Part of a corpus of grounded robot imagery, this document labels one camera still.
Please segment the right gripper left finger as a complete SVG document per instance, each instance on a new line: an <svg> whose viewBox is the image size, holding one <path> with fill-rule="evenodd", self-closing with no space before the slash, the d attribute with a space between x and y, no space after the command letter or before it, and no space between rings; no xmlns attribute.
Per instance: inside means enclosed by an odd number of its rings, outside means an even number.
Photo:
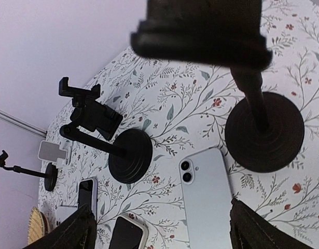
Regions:
<svg viewBox="0 0 319 249"><path fill-rule="evenodd" d="M52 232L26 246L34 249L95 248L97 224L89 205L85 204Z"/></svg>

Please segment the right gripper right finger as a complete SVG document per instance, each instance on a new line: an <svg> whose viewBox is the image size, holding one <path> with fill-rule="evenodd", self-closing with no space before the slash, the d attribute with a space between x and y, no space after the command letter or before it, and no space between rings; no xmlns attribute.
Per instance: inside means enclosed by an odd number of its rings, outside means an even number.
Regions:
<svg viewBox="0 0 319 249"><path fill-rule="evenodd" d="M310 246L278 230L244 202L233 198L230 238L233 249L309 249Z"/></svg>

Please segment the white phone dual camera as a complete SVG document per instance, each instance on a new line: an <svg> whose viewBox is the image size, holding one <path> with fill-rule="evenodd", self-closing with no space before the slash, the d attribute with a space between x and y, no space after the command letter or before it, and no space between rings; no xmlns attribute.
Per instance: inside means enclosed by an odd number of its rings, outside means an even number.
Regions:
<svg viewBox="0 0 319 249"><path fill-rule="evenodd" d="M77 206L59 206L56 210L56 226L59 226L78 209Z"/></svg>

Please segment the white-edged phone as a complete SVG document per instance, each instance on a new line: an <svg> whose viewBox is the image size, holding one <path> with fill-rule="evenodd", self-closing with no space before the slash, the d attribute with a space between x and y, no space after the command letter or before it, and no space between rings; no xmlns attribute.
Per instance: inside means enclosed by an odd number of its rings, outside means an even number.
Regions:
<svg viewBox="0 0 319 249"><path fill-rule="evenodd" d="M148 228L131 219L119 215L112 231L109 249L143 249L148 239Z"/></svg>
<svg viewBox="0 0 319 249"><path fill-rule="evenodd" d="M83 179L78 185L78 208L87 204L97 219L98 180L96 177Z"/></svg>

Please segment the silver phone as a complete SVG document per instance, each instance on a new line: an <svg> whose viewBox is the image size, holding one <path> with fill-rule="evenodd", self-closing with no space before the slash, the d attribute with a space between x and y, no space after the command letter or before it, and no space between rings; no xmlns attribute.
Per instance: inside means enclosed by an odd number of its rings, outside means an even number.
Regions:
<svg viewBox="0 0 319 249"><path fill-rule="evenodd" d="M231 248L232 193L223 155L210 147L179 163L190 248Z"/></svg>

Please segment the black round phone stand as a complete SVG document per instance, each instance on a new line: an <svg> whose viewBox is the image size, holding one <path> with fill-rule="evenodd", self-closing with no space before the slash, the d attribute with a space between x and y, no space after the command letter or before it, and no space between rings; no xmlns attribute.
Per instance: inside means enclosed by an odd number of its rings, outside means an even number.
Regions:
<svg viewBox="0 0 319 249"><path fill-rule="evenodd" d="M13 171L20 174L26 174L30 176L40 177L44 179L44 187L48 192L53 192L57 179L58 179L58 169L52 163L49 163L46 167L45 173L36 172L33 170L25 169L20 166L14 165L13 167L6 166L6 159L8 158L8 154L2 150L2 154L0 155L0 168L3 168L6 171Z"/></svg>
<svg viewBox="0 0 319 249"><path fill-rule="evenodd" d="M304 122L292 101L261 89L261 73L272 61L261 11L261 1L148 1L131 47L144 58L229 68L245 97L226 121L227 149L242 167L269 173L297 156Z"/></svg>
<svg viewBox="0 0 319 249"><path fill-rule="evenodd" d="M68 77L60 80L60 96L84 102L85 100L97 101L101 95L100 85L86 90L70 87L68 80ZM109 171L115 180L123 184L132 184L145 175L153 154L151 139L145 131L135 128L127 129L114 138L113 143L110 143L97 130L90 132L82 127L72 126L71 122L60 128L60 135L108 153Z"/></svg>

